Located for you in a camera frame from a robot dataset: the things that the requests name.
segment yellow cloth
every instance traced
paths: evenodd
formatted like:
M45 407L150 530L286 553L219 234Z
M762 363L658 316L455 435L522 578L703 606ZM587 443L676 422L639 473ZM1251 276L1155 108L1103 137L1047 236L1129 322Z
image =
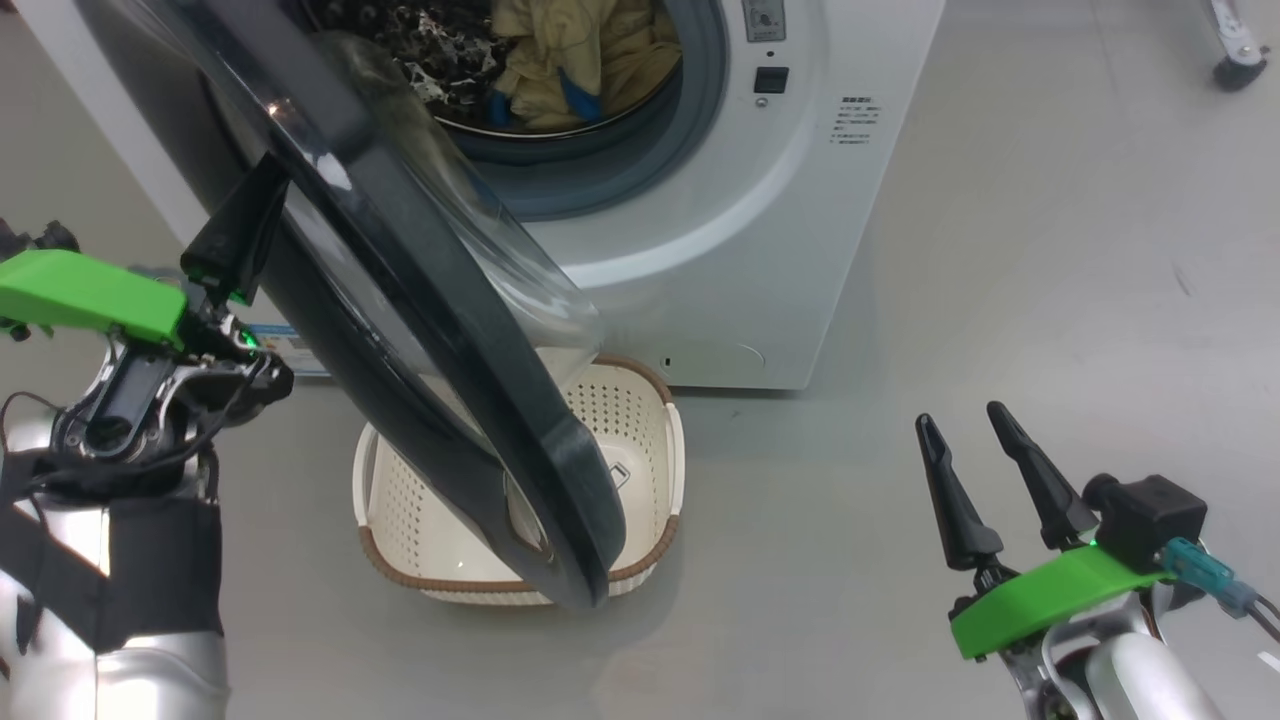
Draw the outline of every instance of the yellow cloth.
M561 69L600 97L608 118L644 100L680 61L675 24L653 0L494 0L493 32L518 38L494 90L532 129L582 124Z

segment washing machine drum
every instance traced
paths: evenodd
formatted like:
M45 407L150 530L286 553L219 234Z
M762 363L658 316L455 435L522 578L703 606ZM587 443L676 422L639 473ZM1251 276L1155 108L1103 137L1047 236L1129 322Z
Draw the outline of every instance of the washing machine drum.
M531 31L520 27L525 19L502 20L511 14L502 8L527 8L524 0L275 1L297 27L349 32L387 49L453 143L521 222L596 213L662 182L701 146L724 97L723 0L573 3L614 8L593 35L602 44L600 115L539 127L515 113L530 101L522 92L506 100L495 92L511 76L548 72L538 67L539 51L550 50L511 36ZM636 32L635 17L648 23L645 32ZM527 55L535 56L535 67L529 67ZM536 106L544 94L532 85ZM566 100L561 95L550 101ZM508 115L508 122L495 114Z
M595 606L621 503L559 386L599 314L504 210L384 47L285 4L142 0L293 187L271 299L378 432L524 579Z
M677 73L662 0L297 0L316 31L385 49L442 124L564 140L644 106Z

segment laundry basket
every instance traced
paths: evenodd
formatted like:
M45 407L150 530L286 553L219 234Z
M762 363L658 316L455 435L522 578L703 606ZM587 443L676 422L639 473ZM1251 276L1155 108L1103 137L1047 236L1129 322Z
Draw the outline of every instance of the laundry basket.
M623 357L596 359L564 400L595 436L622 498L627 539L609 594L623 594L649 579L680 527L680 413L655 373ZM550 603L454 518L372 425L360 437L352 484L360 542L389 580L447 602Z

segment gray floor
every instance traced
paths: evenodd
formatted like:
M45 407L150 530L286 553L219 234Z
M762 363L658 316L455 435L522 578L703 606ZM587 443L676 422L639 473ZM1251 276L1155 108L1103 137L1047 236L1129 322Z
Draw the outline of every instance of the gray floor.
M1280 42L1280 5L1247 10ZM381 580L349 506L362 420L334 388L228 433L232 716L1019 717L998 664L950 642L968 578L942 564L910 428L936 415L1029 568L1048 553L989 398L1079 483L1193 488L1213 550L1280 594L1280 70L1224 96L1217 55L1193 0L951 0L813 386L680 398L680 541L602 612ZM172 254L13 18L0 58L0 215L59 218L118 261ZM68 400L96 363L91 338L5 347L0 391ZM1228 716L1274 715L1257 653L1280 648L1208 603L1169 623Z

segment washing machine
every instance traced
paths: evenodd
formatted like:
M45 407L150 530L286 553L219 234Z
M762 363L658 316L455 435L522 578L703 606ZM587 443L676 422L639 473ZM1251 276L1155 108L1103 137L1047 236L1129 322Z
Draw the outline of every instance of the washing machine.
M305 4L261 3L270 10L260 24L301 49L316 29ZM142 0L17 5L174 234L189 242L246 169L228 132L237 113L227 117L209 68ZM457 123L445 131L599 309L605 350L673 386L803 388L942 5L667 0L682 59L623 117L532 138ZM332 243L320 225L301 232ZM288 334L273 290L246 315Z

